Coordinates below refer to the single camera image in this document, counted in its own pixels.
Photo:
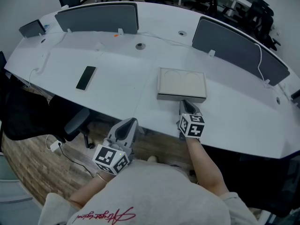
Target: white t-shirt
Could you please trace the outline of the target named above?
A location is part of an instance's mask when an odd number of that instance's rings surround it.
[[[79,211],[49,194],[40,225],[252,225],[236,193],[217,197],[173,167],[135,160]]]

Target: smartphone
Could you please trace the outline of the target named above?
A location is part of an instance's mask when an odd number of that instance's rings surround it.
[[[93,76],[93,73],[95,71],[95,67],[91,67],[91,66],[87,66],[85,68],[85,71],[83,72],[76,88],[77,89],[80,89],[80,90],[85,90],[86,87],[88,86],[89,84],[89,81],[91,79],[91,77]]]

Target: person's right arm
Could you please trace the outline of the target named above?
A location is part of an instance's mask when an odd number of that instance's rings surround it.
[[[195,138],[186,138],[189,154],[200,186],[217,196],[228,193],[223,176],[201,143]]]

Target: white power adapter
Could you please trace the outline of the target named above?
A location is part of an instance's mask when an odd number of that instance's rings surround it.
[[[62,147],[64,145],[64,143],[56,140],[54,143],[52,143],[50,145],[50,149],[52,152],[54,152],[55,150],[59,149],[60,147]]]

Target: person's left arm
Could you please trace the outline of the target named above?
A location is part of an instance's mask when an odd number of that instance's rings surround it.
[[[103,171],[99,172],[99,175],[107,182],[115,177],[115,175]],[[81,209],[95,194],[105,188],[105,186],[106,182],[96,175],[87,185],[73,193],[69,198],[69,202]]]

